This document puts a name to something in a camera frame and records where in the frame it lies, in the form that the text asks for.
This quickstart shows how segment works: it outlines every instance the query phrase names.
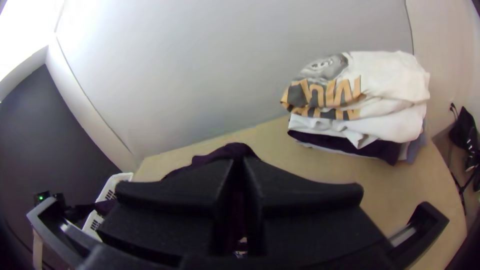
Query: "dark purple garment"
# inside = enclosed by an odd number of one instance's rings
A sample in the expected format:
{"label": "dark purple garment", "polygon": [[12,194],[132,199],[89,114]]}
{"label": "dark purple garment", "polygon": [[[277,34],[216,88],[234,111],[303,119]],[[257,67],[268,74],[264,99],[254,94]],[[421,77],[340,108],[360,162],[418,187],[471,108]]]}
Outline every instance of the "dark purple garment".
{"label": "dark purple garment", "polygon": [[378,139],[367,146],[357,149],[347,138],[309,134],[295,130],[289,130],[288,135],[302,143],[339,150],[349,154],[381,159],[392,166],[397,163],[400,155],[400,147],[402,146],[401,143]]}
{"label": "dark purple garment", "polygon": [[172,177],[183,171],[188,171],[194,168],[201,167],[205,164],[209,164],[218,160],[233,160],[234,162],[241,161],[244,157],[259,158],[250,146],[241,142],[228,143],[225,146],[218,148],[217,150],[206,155],[194,155],[191,158],[191,164],[185,167],[174,169],[165,175],[164,178]]}

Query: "black foam pad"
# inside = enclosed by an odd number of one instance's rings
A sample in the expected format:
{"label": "black foam pad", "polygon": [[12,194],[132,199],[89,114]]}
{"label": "black foam pad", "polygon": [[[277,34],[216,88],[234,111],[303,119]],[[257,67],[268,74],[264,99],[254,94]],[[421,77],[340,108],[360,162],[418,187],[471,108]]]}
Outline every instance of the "black foam pad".
{"label": "black foam pad", "polygon": [[119,182],[118,201],[124,205],[189,216],[217,216],[233,160],[218,160],[158,182]]}
{"label": "black foam pad", "polygon": [[269,256],[288,256],[299,266],[327,262],[375,243],[391,248],[359,206],[295,217],[267,218],[264,240]]}
{"label": "black foam pad", "polygon": [[97,233],[104,243],[122,251],[137,256],[160,253],[167,261],[174,261],[174,255],[207,255],[212,225],[209,218],[158,213],[117,204]]}
{"label": "black foam pad", "polygon": [[250,192],[261,197],[265,217],[289,217],[360,205],[364,190],[357,183],[327,184],[307,180],[261,160],[244,159]]}

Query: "white t-shirt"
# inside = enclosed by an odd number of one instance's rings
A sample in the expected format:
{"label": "white t-shirt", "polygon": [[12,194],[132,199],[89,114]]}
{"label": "white t-shirt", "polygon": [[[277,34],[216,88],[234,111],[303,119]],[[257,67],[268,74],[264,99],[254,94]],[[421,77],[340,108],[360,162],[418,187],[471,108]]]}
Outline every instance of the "white t-shirt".
{"label": "white t-shirt", "polygon": [[406,52],[344,52],[305,66],[280,103],[304,117],[363,119],[423,103],[430,98],[429,80]]}
{"label": "white t-shirt", "polygon": [[427,105],[422,103],[387,115],[348,121],[292,114],[288,129],[344,137],[360,149],[376,139],[395,143],[417,139],[422,132],[426,112]]}

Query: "cloth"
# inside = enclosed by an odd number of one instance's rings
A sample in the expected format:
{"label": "cloth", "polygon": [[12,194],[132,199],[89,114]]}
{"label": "cloth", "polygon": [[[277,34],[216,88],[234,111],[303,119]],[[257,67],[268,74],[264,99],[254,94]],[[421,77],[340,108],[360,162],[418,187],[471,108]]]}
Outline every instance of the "cloth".
{"label": "cloth", "polygon": [[401,144],[400,147],[400,155],[398,155],[398,160],[399,161],[404,161],[407,159],[407,155],[409,152],[409,146],[410,146],[410,141],[404,142]]}
{"label": "cloth", "polygon": [[[347,153],[347,152],[340,151],[340,150],[334,150],[334,149],[330,149],[330,148],[321,147],[321,146],[311,144],[311,143],[301,142],[299,140],[297,140],[296,142],[298,144],[304,146],[304,147],[317,149],[317,150],[321,150],[321,151],[325,151],[325,152],[329,152],[329,153],[342,154],[342,155],[347,155],[347,156],[352,156],[352,157],[374,159],[374,157],[371,157],[371,156],[364,156],[364,155],[358,155],[358,154],[354,154],[354,153]],[[408,150],[409,145],[410,145],[410,142],[406,142],[406,143],[401,144],[400,154],[398,156],[399,161],[404,161],[404,160],[407,159],[407,150]]]}
{"label": "cloth", "polygon": [[392,166],[397,163],[402,147],[400,143],[376,140],[362,149],[357,149],[346,138],[302,133],[295,130],[289,130],[288,135],[302,143],[308,143],[358,156],[378,158]]}
{"label": "cloth", "polygon": [[172,170],[167,175],[165,175],[164,179],[177,175],[178,173],[181,173],[183,171],[188,171],[194,168],[201,167],[214,161],[232,159],[235,162],[238,162],[241,161],[244,157],[254,157],[257,159],[259,158],[257,154],[255,154],[255,152],[250,148],[250,146],[246,145],[245,143],[228,143],[225,146],[222,146],[209,154],[194,155],[191,158],[190,165]]}
{"label": "cloth", "polygon": [[355,148],[361,149],[377,139],[395,143],[415,140],[422,132],[426,112],[427,105],[422,103],[391,114],[351,121],[292,114],[288,129],[328,136],[334,136],[332,131],[335,131],[342,133],[342,137],[347,138]]}
{"label": "cloth", "polygon": [[305,66],[280,103],[304,117],[363,119],[425,102],[429,80],[430,74],[406,52],[344,52]]}
{"label": "cloth", "polygon": [[405,161],[409,164],[413,164],[415,162],[415,158],[417,157],[420,151],[420,148],[426,145],[427,145],[427,135],[425,135],[425,133],[422,133],[420,134],[420,136],[418,136],[417,139],[410,142]]}
{"label": "cloth", "polygon": [[342,154],[342,155],[347,155],[347,156],[351,156],[351,157],[360,157],[360,158],[366,158],[366,159],[375,159],[375,157],[358,155],[358,154],[354,154],[354,153],[347,153],[347,152],[344,152],[344,151],[330,149],[330,148],[326,148],[326,147],[321,147],[321,146],[311,144],[311,143],[307,143],[307,142],[301,142],[299,140],[297,140],[296,142],[299,145],[302,145],[306,148],[317,149],[317,150],[325,151],[325,152],[328,152],[328,153]]}

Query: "grey wall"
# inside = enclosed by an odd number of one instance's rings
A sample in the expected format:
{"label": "grey wall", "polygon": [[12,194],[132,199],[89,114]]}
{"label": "grey wall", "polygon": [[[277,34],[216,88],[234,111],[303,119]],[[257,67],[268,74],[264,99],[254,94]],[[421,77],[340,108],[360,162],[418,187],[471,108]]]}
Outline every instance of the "grey wall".
{"label": "grey wall", "polygon": [[[27,246],[33,238],[26,214],[35,193],[64,193],[68,205],[88,204],[117,173],[70,112],[45,65],[0,103],[0,210]],[[44,250],[44,259],[63,269]]]}
{"label": "grey wall", "polygon": [[405,0],[67,1],[58,40],[138,159],[276,118],[318,57],[412,52]]}

